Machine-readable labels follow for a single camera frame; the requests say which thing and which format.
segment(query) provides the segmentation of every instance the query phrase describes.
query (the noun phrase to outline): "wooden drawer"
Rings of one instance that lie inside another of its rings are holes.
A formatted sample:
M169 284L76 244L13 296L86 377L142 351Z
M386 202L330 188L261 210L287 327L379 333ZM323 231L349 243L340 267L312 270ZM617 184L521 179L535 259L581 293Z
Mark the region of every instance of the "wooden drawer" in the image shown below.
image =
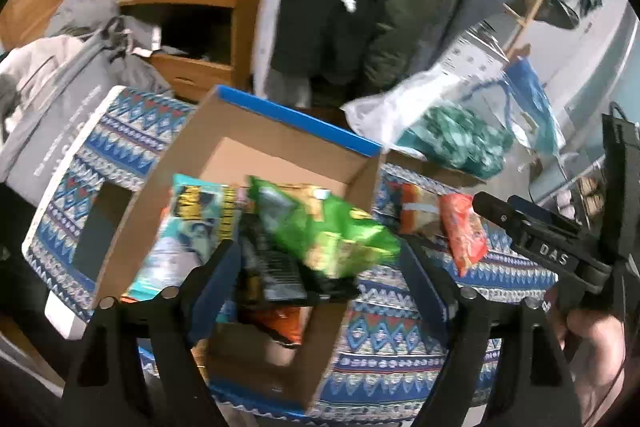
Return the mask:
M176 96L199 102L218 84L233 86L231 66L173 55L153 55L151 64L171 84Z

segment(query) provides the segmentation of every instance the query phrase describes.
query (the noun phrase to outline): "patterned tablecloth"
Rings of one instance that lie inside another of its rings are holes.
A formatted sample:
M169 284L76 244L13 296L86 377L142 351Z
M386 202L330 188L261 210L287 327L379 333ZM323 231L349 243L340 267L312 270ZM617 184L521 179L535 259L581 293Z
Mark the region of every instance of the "patterned tablecloth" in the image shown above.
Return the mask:
M50 182L23 243L23 254L41 279L83 320L91 316L95 281L73 264L76 246L105 179L136 191L159 155L182 128L193 106L131 88L112 90ZM385 166L374 215L392 228L399 217L402 183L434 192L450 187L394 166ZM542 296L555 275L512 253L504 232L489 233L491 252L459 284L491 299L518 301ZM435 259L455 276L450 256ZM427 398L446 352L420 333L415 303L400 270L377 266L358 277L360 297L350 302L318 399L307 410L288 410L250 393L211 382L216 398L256 414L313 423L379 423L413 418ZM491 387L500 341L490 341L474 403ZM149 353L143 366L155 372Z
M136 192L193 105L130 87L110 90L67 151L36 209L22 253L82 320L95 281L74 267L82 228L105 179Z

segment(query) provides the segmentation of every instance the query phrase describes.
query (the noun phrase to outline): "orange snack bag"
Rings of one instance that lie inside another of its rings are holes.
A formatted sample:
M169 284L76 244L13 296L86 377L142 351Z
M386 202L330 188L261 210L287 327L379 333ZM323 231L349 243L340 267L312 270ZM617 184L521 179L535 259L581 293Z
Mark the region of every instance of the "orange snack bag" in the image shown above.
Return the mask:
M473 200L467 194L440 196L440 219L460 277L487 252L486 234L480 216L473 210Z
M302 344L304 324L299 307L280 307L269 310L238 310L238 319L253 324L267 333L284 347L298 347Z

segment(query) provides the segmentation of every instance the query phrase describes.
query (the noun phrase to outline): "green chip bag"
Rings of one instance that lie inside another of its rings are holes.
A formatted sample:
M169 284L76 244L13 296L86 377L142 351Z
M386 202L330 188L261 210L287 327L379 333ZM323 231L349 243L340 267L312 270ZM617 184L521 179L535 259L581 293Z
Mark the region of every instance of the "green chip bag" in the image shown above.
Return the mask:
M321 216L308 214L305 204L277 185L250 176L248 197L265 230L309 268L341 279L395 261L399 242L386 227L327 190L316 193Z

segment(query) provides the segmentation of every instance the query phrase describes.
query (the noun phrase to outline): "human hand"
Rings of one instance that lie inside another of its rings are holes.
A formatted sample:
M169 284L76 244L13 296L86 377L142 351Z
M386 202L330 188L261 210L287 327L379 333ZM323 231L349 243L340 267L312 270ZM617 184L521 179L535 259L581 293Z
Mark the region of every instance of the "human hand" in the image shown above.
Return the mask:
M625 359L625 330L623 324L612 315L593 310L576 309L564 317L554 305L557 287L545 295L551 304L548 313L560 347L568 331L589 341L593 356L584 361L584 367L570 366L574 374L575 392L580 400L582 421L585 427L595 425L611 407L622 390L624 371L620 371Z

